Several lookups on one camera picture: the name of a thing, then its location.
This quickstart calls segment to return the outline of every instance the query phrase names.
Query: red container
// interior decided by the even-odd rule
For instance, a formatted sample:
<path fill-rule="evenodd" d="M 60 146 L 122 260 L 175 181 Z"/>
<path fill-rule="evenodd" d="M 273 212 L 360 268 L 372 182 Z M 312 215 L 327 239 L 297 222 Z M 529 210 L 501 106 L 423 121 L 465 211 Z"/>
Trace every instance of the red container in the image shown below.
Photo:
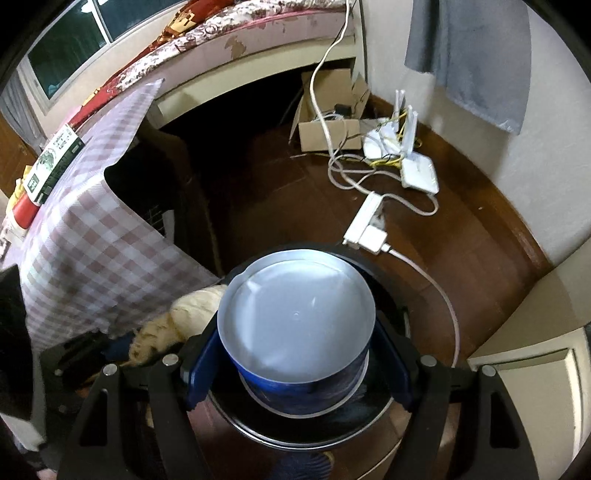
<path fill-rule="evenodd" d="M 35 215 L 39 211 L 39 205 L 35 205 L 29 195 L 24 193 L 18 199 L 17 204 L 12 208 L 12 214 L 19 227 L 28 229 L 33 223 Z"/>

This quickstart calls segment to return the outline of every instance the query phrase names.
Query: white wall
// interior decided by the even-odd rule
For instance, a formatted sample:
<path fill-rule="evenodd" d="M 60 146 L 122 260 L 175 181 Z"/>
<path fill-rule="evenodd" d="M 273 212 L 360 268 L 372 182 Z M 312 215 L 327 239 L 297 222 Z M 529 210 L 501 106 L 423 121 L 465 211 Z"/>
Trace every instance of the white wall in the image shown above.
<path fill-rule="evenodd" d="M 510 135 L 447 100 L 404 66 L 412 0 L 363 0 L 369 85 L 405 89 L 419 119 L 472 160 L 558 264 L 591 233 L 591 84 L 558 34 L 530 10 L 532 78 L 523 129 Z"/>
<path fill-rule="evenodd" d="M 80 106 L 92 92 L 101 87 L 117 70 L 124 67 L 139 52 L 156 40 L 164 27 L 172 20 L 177 10 L 178 6 L 167 9 L 140 25 L 139 28 L 116 40 L 96 61 L 76 77 L 47 114 L 43 113 L 27 83 L 23 81 L 27 97 L 46 136 L 53 135 L 62 120 L 73 108 Z"/>
<path fill-rule="evenodd" d="M 6 206 L 8 205 L 8 197 L 6 194 L 0 190 L 0 222 L 4 220 L 6 216 Z"/>

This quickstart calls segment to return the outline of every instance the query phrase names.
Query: blue fabric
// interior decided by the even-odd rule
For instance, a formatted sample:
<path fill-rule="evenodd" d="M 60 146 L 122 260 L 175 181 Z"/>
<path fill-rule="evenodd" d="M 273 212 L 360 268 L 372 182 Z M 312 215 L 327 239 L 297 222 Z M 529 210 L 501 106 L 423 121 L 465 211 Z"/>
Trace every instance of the blue fabric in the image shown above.
<path fill-rule="evenodd" d="M 327 480 L 331 471 L 330 460 L 323 453 L 288 453 L 267 480 Z"/>

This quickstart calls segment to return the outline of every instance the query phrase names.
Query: bolt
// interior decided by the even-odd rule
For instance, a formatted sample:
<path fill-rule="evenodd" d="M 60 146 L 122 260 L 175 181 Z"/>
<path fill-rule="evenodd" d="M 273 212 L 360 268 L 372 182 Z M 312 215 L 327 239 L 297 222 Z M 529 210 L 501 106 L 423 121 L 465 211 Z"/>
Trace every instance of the bolt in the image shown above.
<path fill-rule="evenodd" d="M 482 367 L 482 373 L 487 377 L 494 377 L 496 375 L 496 369 L 492 365 L 485 365 Z"/>
<path fill-rule="evenodd" d="M 421 357 L 421 363 L 425 367 L 434 367 L 435 365 L 437 365 L 437 360 L 435 360 L 435 357 L 434 356 L 431 356 L 431 355 L 423 355 Z"/>
<path fill-rule="evenodd" d="M 178 355 L 175 355 L 174 353 L 169 353 L 168 355 L 166 355 L 162 359 L 162 363 L 164 365 L 166 365 L 167 367 L 170 367 L 171 365 L 175 365 L 177 362 L 178 362 Z"/>
<path fill-rule="evenodd" d="M 107 376 L 113 375 L 117 371 L 117 365 L 109 364 L 103 368 L 103 373 Z"/>

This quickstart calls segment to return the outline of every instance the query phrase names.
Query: door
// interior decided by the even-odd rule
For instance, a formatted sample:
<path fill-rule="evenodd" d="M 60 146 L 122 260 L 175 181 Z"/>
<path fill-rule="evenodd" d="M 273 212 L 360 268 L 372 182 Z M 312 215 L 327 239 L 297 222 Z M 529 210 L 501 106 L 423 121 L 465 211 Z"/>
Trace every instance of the door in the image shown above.
<path fill-rule="evenodd" d="M 0 190 L 7 197 L 14 192 L 15 182 L 22 177 L 25 166 L 33 165 L 36 159 L 30 147 L 0 115 Z"/>

